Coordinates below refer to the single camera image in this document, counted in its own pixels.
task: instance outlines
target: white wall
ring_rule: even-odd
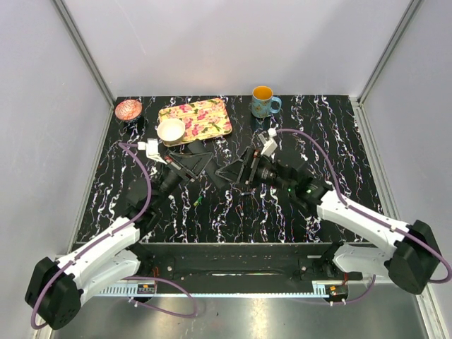
[[[35,264],[65,253],[108,106],[50,1],[0,1],[0,338],[24,339]]]
[[[358,95],[410,0],[66,0],[114,95]]]
[[[424,1],[365,102],[401,217],[452,262],[452,2]],[[435,276],[445,276],[439,268]],[[452,333],[452,283],[435,285]]]

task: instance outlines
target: mug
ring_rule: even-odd
[[[271,108],[273,102],[278,103],[278,108]],[[267,86],[259,86],[253,89],[253,97],[251,99],[251,113],[256,118],[266,118],[281,110],[281,99],[273,97],[273,91]]]

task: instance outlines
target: tray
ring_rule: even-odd
[[[158,112],[158,116],[160,122],[165,119],[177,118],[185,123],[184,137],[177,145],[190,143],[196,139],[203,140],[225,136],[232,132],[225,103],[219,97],[164,108]]]

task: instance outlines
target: black marble tabletop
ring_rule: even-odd
[[[124,190],[142,177],[139,167],[117,143],[136,143],[157,137],[157,113],[164,107],[212,97],[134,97],[143,103],[142,117],[124,124],[112,119],[76,241],[86,242],[107,228],[125,206]],[[355,121],[352,105],[343,95],[283,95],[282,109],[271,118],[256,119],[249,111],[250,96],[223,96],[232,133],[205,141],[219,166],[239,157],[249,145],[259,145],[257,135],[269,127],[301,129],[313,136],[329,154],[342,192],[356,202],[381,212],[374,180]],[[117,103],[127,98],[120,97]],[[328,182],[331,175],[313,146],[291,133],[277,137],[276,158],[297,166],[308,160],[310,171]],[[166,147],[160,144],[161,153]],[[184,146],[177,150],[186,151]],[[138,154],[152,176],[154,161]],[[303,215],[287,194],[261,187],[251,195],[228,185],[216,189],[202,174],[198,181],[181,184],[162,205],[163,218],[144,242],[331,242],[362,238],[331,222]],[[199,196],[201,204],[194,206]]]

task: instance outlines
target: reflective metal surface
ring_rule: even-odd
[[[353,285],[352,296],[364,287]],[[291,299],[199,299],[201,315],[181,319],[124,299],[94,298],[53,339],[266,339],[427,338],[415,297],[392,285],[377,285],[362,302],[345,307],[314,306]],[[187,299],[153,304],[190,313]]]

